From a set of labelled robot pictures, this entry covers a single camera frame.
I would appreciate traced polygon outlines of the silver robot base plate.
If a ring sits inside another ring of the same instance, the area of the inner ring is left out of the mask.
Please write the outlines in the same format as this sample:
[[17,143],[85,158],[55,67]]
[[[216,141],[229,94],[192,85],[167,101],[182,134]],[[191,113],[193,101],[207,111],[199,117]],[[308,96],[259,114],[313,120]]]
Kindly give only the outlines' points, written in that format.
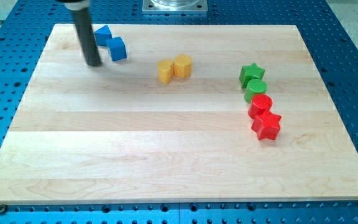
[[143,0],[142,10],[146,12],[208,11],[207,0]]

